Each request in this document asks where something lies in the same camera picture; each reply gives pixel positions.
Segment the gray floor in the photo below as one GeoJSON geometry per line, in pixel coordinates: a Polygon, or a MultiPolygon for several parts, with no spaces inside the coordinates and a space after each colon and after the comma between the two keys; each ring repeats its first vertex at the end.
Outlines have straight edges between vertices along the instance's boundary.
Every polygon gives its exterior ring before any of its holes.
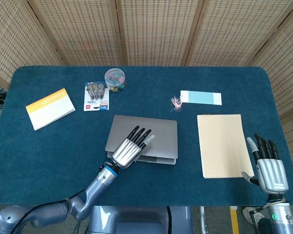
{"type": "MultiPolygon", "coordinates": [[[[0,210],[3,209],[5,205],[0,205],[0,210]]],[[[193,216],[193,229],[195,234],[201,233],[200,224],[200,208],[192,207],[193,216]]],[[[230,221],[230,210],[229,207],[205,207],[206,214],[206,229],[209,234],[231,234],[232,227],[230,221]]],[[[254,227],[249,224],[242,215],[241,208],[237,211],[238,223],[241,234],[256,234],[254,227]]],[[[34,229],[30,224],[27,225],[23,234],[69,234],[72,233],[76,225],[76,221],[69,216],[68,219],[60,224],[56,224],[50,227],[45,227],[41,229],[34,229]]],[[[84,233],[88,225],[88,219],[81,224],[80,233],[84,233]]]]}

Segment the notebook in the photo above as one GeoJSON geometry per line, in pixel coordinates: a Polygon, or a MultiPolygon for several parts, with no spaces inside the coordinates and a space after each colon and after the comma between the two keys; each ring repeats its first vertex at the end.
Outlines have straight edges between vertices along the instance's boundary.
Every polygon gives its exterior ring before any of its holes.
{"type": "Polygon", "coordinates": [[[254,176],[241,115],[197,116],[204,178],[254,176]]]}
{"type": "Polygon", "coordinates": [[[26,106],[34,130],[38,130],[53,121],[75,111],[65,89],[56,91],[26,106]]]}

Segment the table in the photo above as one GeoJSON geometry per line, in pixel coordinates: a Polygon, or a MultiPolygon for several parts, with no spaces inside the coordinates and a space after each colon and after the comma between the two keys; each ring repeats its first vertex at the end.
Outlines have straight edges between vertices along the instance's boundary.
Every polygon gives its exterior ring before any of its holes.
{"type": "MultiPolygon", "coordinates": [[[[202,176],[196,116],[241,114],[245,137],[258,133],[276,143],[290,187],[286,198],[293,204],[293,164],[264,70],[120,66],[126,88],[110,93],[110,110],[84,112],[84,83],[104,80],[110,68],[27,66],[14,73],[0,118],[0,203],[45,203],[88,186],[107,160],[114,115],[129,115],[178,121],[177,163],[138,162],[121,170],[97,205],[263,205],[267,196],[242,178],[202,176]],[[34,131],[25,106],[61,88],[76,111],[34,131]],[[170,99],[180,90],[219,92],[223,105],[185,103],[180,112],[171,112],[170,99]]],[[[255,171],[252,156],[251,162],[255,171]]]]}

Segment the robotic arm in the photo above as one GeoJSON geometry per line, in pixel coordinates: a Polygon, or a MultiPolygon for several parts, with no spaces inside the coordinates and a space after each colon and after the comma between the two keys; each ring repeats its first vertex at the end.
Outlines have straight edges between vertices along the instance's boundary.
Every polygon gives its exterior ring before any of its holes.
{"type": "Polygon", "coordinates": [[[253,215],[267,208],[272,222],[273,233],[293,234],[293,216],[290,204],[283,194],[289,190],[287,176],[283,162],[279,159],[277,148],[273,141],[268,142],[255,134],[257,145],[248,137],[247,142],[251,147],[255,159],[258,179],[250,177],[242,172],[243,178],[249,183],[260,186],[261,190],[268,194],[267,204],[250,212],[253,223],[253,215]]]}
{"type": "Polygon", "coordinates": [[[146,139],[151,130],[146,131],[140,137],[145,129],[142,128],[136,134],[138,129],[139,126],[135,127],[118,146],[113,154],[112,163],[106,162],[100,167],[97,177],[85,190],[86,201],[78,193],[65,200],[42,204],[34,208],[23,205],[4,208],[0,211],[0,234],[20,234],[27,222],[31,222],[34,227],[45,227],[60,223],[66,220],[69,213],[78,221],[85,220],[97,199],[117,177],[119,169],[127,168],[137,160],[140,151],[154,138],[154,135],[152,135],[146,139]]]}

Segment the laptop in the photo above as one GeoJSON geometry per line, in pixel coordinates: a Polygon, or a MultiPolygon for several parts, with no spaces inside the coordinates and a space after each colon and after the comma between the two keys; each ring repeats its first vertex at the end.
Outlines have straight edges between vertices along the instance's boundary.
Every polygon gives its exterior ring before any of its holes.
{"type": "Polygon", "coordinates": [[[149,136],[155,135],[155,139],[141,151],[137,161],[174,165],[178,158],[177,121],[175,120],[115,115],[105,147],[107,157],[112,158],[119,144],[137,125],[140,129],[151,129],[149,136]]]}

